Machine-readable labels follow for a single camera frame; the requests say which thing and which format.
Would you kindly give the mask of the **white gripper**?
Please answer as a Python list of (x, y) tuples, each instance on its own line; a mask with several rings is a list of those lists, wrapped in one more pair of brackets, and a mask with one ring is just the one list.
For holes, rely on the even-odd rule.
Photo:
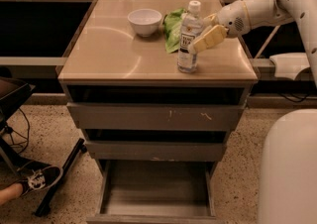
[(224, 6), (217, 14), (205, 17), (203, 23), (206, 29), (188, 46), (188, 51), (192, 55), (213, 48), (222, 43), (227, 36), (236, 38), (251, 30), (250, 15), (244, 0)]

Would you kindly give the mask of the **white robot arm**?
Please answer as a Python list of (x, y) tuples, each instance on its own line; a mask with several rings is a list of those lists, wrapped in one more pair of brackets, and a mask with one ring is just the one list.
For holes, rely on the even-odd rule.
[(317, 0), (237, 0), (204, 19), (205, 29), (188, 47), (197, 55), (263, 26), (294, 22), (317, 82)]

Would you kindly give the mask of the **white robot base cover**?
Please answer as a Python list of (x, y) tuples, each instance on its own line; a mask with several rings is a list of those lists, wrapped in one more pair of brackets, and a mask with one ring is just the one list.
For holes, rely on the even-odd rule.
[(311, 80), (312, 73), (306, 53), (286, 53), (269, 57), (276, 78)]

